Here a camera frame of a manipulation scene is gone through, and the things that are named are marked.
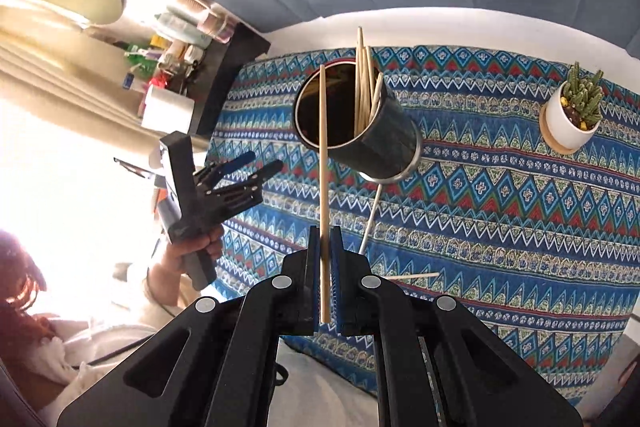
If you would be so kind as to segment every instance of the potted succulent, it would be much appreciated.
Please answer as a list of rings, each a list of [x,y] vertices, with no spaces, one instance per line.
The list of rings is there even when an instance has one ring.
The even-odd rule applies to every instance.
[[[546,142],[559,153],[573,153],[587,143],[602,120],[600,100],[602,71],[580,77],[580,64],[570,69],[567,80],[546,102],[541,126]]]

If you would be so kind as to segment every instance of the blue patterned fabric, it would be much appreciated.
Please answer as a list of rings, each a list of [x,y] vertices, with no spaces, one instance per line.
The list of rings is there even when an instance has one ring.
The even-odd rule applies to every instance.
[[[244,295],[306,247],[319,218],[318,157],[298,142],[291,106],[321,63],[353,54],[249,64],[232,86],[209,157],[253,150],[258,166],[279,158],[285,168],[265,185],[263,204],[226,223],[215,283],[224,296]],[[424,140],[417,172],[383,191],[367,248],[373,272],[438,272],[402,287],[421,298],[460,298],[576,403],[638,296],[640,98],[605,81],[598,132],[559,156],[542,139],[538,115],[567,65],[443,46],[379,48],[374,61]],[[332,223],[358,251],[376,186],[330,163]],[[329,325],[287,342],[375,391],[370,337],[339,337]]]

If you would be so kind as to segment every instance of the white plant pot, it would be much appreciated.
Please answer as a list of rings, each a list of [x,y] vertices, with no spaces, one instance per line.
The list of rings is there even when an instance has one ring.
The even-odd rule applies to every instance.
[[[566,117],[564,108],[560,103],[562,88],[566,82],[562,83],[551,98],[546,102],[546,126],[553,138],[564,148],[575,150],[586,144],[600,126],[598,122],[592,129],[583,131],[578,129]]]

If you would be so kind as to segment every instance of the curtain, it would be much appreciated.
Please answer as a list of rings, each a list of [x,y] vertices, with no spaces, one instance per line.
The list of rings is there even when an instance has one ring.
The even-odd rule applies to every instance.
[[[13,4],[0,6],[0,96],[140,164],[163,133],[141,127],[141,95],[121,87],[128,68],[122,51],[49,10]],[[205,139],[192,142],[194,151],[206,150]]]

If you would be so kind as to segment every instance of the black strap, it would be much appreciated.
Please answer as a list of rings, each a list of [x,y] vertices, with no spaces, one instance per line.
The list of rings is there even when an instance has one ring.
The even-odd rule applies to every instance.
[[[274,386],[279,387],[283,385],[287,381],[287,378],[289,378],[289,371],[287,371],[287,368],[281,363],[276,362],[276,378],[273,383]]]

